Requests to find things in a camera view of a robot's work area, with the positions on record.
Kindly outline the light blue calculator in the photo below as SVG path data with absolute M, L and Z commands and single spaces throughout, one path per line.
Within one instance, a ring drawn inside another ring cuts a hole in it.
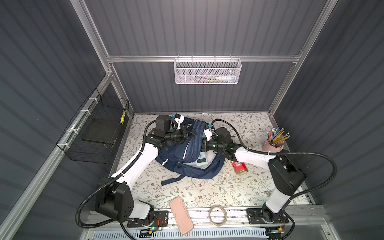
M 206 168 L 210 164 L 206 153 L 201 153 L 198 159 L 195 161 L 195 165 L 198 168 Z

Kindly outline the navy blue student backpack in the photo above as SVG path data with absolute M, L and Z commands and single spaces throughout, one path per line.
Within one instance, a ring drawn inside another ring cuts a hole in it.
M 206 122 L 186 119 L 182 123 L 189 125 L 197 134 L 182 144 L 171 143 L 160 151 L 155 160 L 166 169 L 179 174 L 177 178 L 171 178 L 161 182 L 162 186 L 180 181 L 184 177 L 209 180 L 214 178 L 222 169 L 225 157 L 220 153 L 205 152 L 210 164 L 206 168 L 198 168 L 195 161 L 202 153 L 202 142 Z

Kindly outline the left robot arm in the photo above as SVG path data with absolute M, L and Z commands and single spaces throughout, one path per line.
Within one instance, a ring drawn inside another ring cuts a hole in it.
M 143 133 L 140 149 L 109 179 L 100 181 L 96 193 L 95 211 L 112 221 L 123 223 L 128 219 L 153 220 L 153 207 L 135 201 L 131 190 L 145 168 L 170 144 L 182 144 L 196 135 L 194 119 L 176 114 L 160 115 L 150 122 Z

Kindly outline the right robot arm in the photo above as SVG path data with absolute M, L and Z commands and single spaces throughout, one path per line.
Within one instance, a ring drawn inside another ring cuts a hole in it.
M 223 127 L 214 129 L 209 125 L 204 134 L 207 139 L 202 143 L 202 151 L 215 151 L 233 162 L 254 165 L 270 172 L 275 188 L 263 205 L 266 214 L 280 213 L 306 178 L 284 152 L 278 152 L 276 156 L 268 152 L 253 152 L 234 143 L 231 133 Z

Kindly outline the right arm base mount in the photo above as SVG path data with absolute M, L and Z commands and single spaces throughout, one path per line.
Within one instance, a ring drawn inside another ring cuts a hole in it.
M 246 209 L 248 221 L 250 224 L 287 224 L 290 222 L 288 216 L 280 210 L 273 213 L 268 208 L 248 208 Z

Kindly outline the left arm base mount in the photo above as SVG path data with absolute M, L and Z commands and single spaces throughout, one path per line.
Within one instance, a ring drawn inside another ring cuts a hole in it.
M 144 220 L 128 219 L 126 226 L 128 228 L 166 227 L 168 225 L 169 213 L 169 211 L 152 211 Z

